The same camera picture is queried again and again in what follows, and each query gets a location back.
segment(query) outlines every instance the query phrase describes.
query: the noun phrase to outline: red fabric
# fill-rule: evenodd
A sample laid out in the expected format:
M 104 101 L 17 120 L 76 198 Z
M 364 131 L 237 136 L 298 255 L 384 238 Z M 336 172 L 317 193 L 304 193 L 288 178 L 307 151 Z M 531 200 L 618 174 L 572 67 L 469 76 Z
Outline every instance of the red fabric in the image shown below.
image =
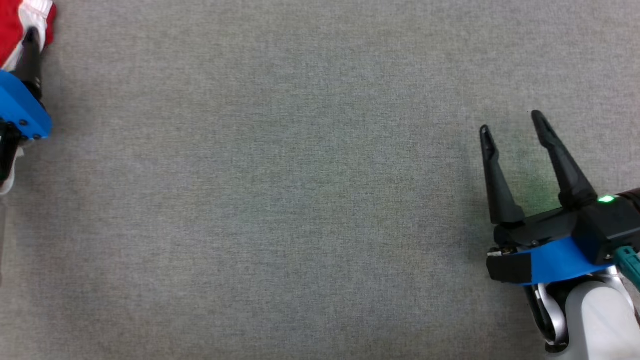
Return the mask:
M 51 6 L 51 10 L 49 11 L 49 16 L 47 17 L 47 31 L 46 31 L 47 38 L 44 41 L 44 46 L 51 45 L 51 43 L 53 42 L 53 20 L 56 19 L 57 14 L 58 14 L 58 9 L 56 8 L 56 4 L 54 3 Z
M 18 7 L 22 0 L 0 0 L 0 67 L 24 36 Z
M 0 67 L 11 56 L 24 36 L 24 27 L 18 16 L 20 4 L 22 4 L 22 0 L 0 0 Z M 47 17 L 45 46 L 53 42 L 53 21 L 57 12 L 58 9 L 53 4 Z

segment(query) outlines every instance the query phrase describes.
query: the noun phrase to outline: green led light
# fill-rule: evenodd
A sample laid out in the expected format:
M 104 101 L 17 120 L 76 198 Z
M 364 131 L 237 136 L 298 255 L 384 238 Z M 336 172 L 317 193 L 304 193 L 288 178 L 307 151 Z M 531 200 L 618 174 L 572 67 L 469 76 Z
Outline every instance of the green led light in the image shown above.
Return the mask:
M 616 200 L 616 198 L 610 195 L 603 196 L 598 199 L 599 202 L 612 202 L 613 200 Z

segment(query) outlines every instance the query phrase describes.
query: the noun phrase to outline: cable connector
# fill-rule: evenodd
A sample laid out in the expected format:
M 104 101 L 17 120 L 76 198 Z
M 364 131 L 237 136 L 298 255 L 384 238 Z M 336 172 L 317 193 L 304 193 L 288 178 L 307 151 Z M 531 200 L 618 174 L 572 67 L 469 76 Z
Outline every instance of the cable connector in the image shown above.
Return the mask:
M 620 272 L 640 290 L 640 258 L 631 246 L 622 246 L 616 249 L 613 262 Z

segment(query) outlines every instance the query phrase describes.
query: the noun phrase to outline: red and white cloth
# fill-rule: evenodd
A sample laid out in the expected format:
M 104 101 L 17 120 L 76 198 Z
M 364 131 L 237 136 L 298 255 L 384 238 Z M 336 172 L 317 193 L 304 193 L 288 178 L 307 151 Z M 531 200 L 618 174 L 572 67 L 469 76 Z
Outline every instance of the red and white cloth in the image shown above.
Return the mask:
M 0 0 L 0 65 L 15 68 L 22 54 L 22 39 L 31 27 L 40 34 L 40 51 L 53 42 L 56 5 L 52 0 Z

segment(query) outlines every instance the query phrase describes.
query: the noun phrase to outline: gray tabletop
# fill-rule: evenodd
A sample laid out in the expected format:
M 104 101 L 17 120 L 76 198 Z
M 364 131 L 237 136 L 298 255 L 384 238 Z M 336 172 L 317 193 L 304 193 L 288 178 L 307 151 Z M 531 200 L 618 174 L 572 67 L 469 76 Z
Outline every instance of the gray tabletop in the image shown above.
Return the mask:
M 537 359 L 479 127 L 528 215 L 558 207 L 533 109 L 600 193 L 640 186 L 637 1 L 58 6 L 3 359 Z

